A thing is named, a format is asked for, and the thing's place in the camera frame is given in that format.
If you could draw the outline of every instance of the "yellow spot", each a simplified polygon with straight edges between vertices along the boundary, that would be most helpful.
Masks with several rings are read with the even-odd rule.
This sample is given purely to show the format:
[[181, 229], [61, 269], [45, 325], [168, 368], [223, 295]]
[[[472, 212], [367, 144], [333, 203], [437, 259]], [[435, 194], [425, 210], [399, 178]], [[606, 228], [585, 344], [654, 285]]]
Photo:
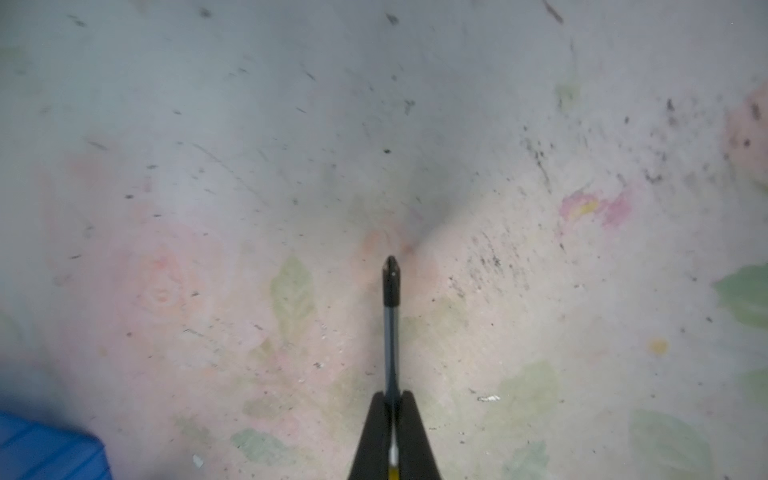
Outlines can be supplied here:
[[657, 356], [662, 356], [669, 349], [669, 342], [665, 339], [652, 339], [648, 342], [648, 349]]
[[580, 205], [572, 214], [571, 218], [580, 218], [586, 214], [591, 214], [600, 206], [600, 202], [597, 199], [589, 200], [586, 204]]

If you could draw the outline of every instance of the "stain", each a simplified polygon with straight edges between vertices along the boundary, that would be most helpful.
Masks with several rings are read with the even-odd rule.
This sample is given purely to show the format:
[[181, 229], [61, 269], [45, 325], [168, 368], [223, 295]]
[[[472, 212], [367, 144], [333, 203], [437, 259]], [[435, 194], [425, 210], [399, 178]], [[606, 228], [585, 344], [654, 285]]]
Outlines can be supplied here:
[[742, 267], [712, 287], [737, 322], [768, 329], [768, 263]]
[[744, 373], [739, 376], [738, 385], [744, 398], [768, 410], [768, 369]]
[[549, 5], [549, 2], [547, 2], [547, 0], [541, 0], [541, 1], [544, 2], [544, 8], [547, 9], [547, 13], [552, 18], [554, 18], [557, 23], [559, 23], [560, 25], [563, 25], [564, 21], [563, 21], [562, 15], [560, 15], [558, 11], [555, 10], [554, 7], [552, 7], [552, 5]]
[[768, 186], [768, 81], [728, 112], [723, 155], [759, 184]]
[[176, 415], [173, 417], [174, 425], [179, 429], [181, 435], [184, 435], [190, 440], [199, 442], [202, 445], [212, 445], [214, 438], [210, 434], [210, 430], [195, 421], [194, 417], [185, 417], [182, 415]]
[[604, 229], [618, 228], [632, 213], [630, 192], [625, 187], [615, 198], [601, 199], [597, 194], [577, 190], [561, 202], [559, 214], [564, 225], [558, 235], [564, 235], [579, 219], [590, 215], [600, 219]]
[[[149, 313], [175, 324], [208, 313], [204, 307], [225, 283], [222, 268], [227, 262], [221, 245], [198, 231], [156, 220], [137, 236], [122, 239], [125, 245], [115, 250], [110, 270], [118, 282], [115, 294], [122, 315]], [[192, 297], [196, 291], [207, 295]]]
[[278, 419], [293, 410], [296, 401], [292, 396], [278, 396], [268, 393], [263, 397], [248, 400], [243, 404], [243, 413], [255, 419]]
[[269, 433], [243, 429], [230, 437], [230, 443], [255, 463], [270, 467], [296, 463], [292, 449]]
[[554, 410], [558, 404], [558, 374], [547, 361], [529, 363], [496, 389], [497, 402], [485, 403], [482, 424], [491, 433], [504, 434]]
[[547, 444], [543, 441], [529, 442], [516, 449], [512, 458], [502, 466], [505, 480], [545, 480], [547, 478]]
[[573, 110], [581, 96], [581, 86], [576, 81], [555, 85], [554, 94], [558, 101], [558, 110], [567, 114]]
[[648, 351], [655, 356], [662, 356], [667, 353], [669, 349], [669, 342], [662, 338], [655, 338], [648, 342]]
[[600, 199], [595, 194], [585, 194], [578, 190], [564, 198], [560, 204], [560, 217], [566, 221], [576, 221], [584, 215], [592, 214], [600, 208]]
[[74, 23], [74, 24], [75, 24], [75, 25], [77, 25], [78, 27], [83, 27], [83, 28], [84, 28], [84, 27], [87, 27], [87, 25], [85, 24], [85, 22], [83, 22], [81, 19], [79, 19], [79, 18], [77, 17], [77, 15], [67, 15], [67, 17], [68, 17], [70, 20], [72, 20], [72, 23]]
[[298, 258], [288, 257], [270, 282], [270, 294], [283, 343], [298, 343], [315, 313], [312, 274]]
[[640, 478], [714, 478], [709, 443], [693, 427], [672, 415], [650, 410], [632, 412], [629, 446]]

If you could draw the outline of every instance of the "blue object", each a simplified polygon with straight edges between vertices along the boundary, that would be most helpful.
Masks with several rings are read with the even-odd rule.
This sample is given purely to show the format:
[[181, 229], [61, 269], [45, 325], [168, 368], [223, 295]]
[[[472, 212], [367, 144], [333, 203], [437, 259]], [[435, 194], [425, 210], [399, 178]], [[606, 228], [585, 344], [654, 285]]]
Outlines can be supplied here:
[[95, 437], [0, 412], [0, 480], [111, 480]]

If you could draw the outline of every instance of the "green leaf pattern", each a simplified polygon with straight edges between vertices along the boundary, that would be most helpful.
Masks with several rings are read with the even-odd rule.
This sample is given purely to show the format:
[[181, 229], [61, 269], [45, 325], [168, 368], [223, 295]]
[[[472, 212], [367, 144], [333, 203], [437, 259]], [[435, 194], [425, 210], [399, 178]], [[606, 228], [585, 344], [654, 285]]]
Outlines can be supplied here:
[[270, 284], [272, 308], [284, 343], [298, 343], [315, 313], [312, 274], [295, 256], [288, 259]]
[[666, 413], [635, 410], [629, 425], [632, 457], [642, 478], [713, 480], [710, 446], [690, 425]]
[[230, 443], [250, 461], [267, 466], [293, 465], [296, 456], [292, 449], [269, 433], [243, 429], [230, 437]]
[[547, 444], [533, 442], [515, 450], [512, 458], [502, 467], [504, 480], [542, 480], [546, 478]]
[[744, 373], [739, 377], [738, 383], [748, 400], [768, 410], [768, 369]]
[[768, 264], [745, 266], [713, 288], [738, 322], [768, 329]]

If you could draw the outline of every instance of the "dirty floor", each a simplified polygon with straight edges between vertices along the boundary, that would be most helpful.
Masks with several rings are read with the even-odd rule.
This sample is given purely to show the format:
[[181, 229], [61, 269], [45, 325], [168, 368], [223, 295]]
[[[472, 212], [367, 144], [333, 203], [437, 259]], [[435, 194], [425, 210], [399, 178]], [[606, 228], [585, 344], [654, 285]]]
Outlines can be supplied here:
[[768, 478], [768, 3], [0, 6], [0, 408], [343, 478], [380, 269], [446, 480]]

